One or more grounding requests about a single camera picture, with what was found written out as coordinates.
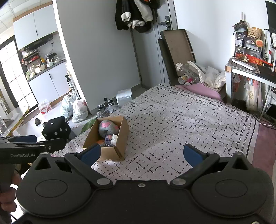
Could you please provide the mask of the person left hand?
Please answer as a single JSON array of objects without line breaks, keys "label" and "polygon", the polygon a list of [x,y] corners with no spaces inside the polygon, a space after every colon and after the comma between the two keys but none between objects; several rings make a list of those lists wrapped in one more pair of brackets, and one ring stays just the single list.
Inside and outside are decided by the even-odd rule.
[{"label": "person left hand", "polygon": [[[19,173],[17,171],[14,171],[11,183],[18,186],[21,181],[22,178]],[[15,199],[16,189],[13,187],[9,187],[8,191],[1,193],[1,209],[8,213],[15,212],[17,208]]]}]

